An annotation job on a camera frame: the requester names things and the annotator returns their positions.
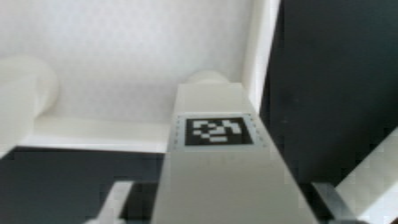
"white enclosure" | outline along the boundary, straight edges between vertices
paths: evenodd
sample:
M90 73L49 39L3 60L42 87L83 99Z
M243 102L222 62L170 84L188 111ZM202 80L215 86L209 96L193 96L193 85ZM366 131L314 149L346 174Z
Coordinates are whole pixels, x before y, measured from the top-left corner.
M200 70L243 82L259 108L279 0L0 5L0 59L37 57L60 81L23 145L163 151L177 84Z

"black surface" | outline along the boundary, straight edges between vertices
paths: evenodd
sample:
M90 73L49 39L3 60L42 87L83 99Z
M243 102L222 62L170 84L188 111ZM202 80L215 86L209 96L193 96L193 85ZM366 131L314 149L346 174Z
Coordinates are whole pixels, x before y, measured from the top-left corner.
M200 124L200 127L195 127L193 126L195 122L206 122L206 123ZM240 132L234 133L231 125L238 125ZM211 134L211 131L216 129L222 130L222 133ZM225 138L225 141L213 142L211 141L213 137ZM252 138L247 131L243 118L232 117L232 118L186 119L186 129L184 129L186 146L241 145L241 144L252 144Z
M124 220L147 221L153 217L158 183L137 183L129 191L126 207L122 211Z
M284 0L261 117L300 183L339 183L398 125L398 1Z
M17 148L0 160L0 223L81 224L113 182L158 181L161 159L160 154Z
M307 204L311 206L316 219L320 220L320 222L327 222L328 220L334 219L334 217L332 217L332 213L328 211L327 205L323 203L323 200L320 198L320 195L316 193L311 183L300 184L300 189L302 189L302 193L305 196Z

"white edge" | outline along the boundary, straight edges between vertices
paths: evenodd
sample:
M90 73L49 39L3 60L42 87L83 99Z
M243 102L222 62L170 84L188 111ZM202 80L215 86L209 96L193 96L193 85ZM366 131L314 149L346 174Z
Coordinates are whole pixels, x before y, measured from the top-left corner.
M280 0L254 0L241 84L256 112L261 108L279 5Z
M19 146L165 153L167 123L129 123L62 117L39 117Z

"black floor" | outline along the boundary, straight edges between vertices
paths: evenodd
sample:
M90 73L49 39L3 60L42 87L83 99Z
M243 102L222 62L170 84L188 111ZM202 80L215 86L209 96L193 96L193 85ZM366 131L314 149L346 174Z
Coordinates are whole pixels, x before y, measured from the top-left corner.
M81 224L115 180L158 181L161 159L160 154L17 148L0 160L0 223Z

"qr-like tag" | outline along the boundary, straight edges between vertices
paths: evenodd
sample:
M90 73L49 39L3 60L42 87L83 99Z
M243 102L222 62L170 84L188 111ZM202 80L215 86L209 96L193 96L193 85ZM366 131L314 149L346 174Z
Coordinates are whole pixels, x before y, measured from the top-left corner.
M243 118L186 119L184 145L252 144Z

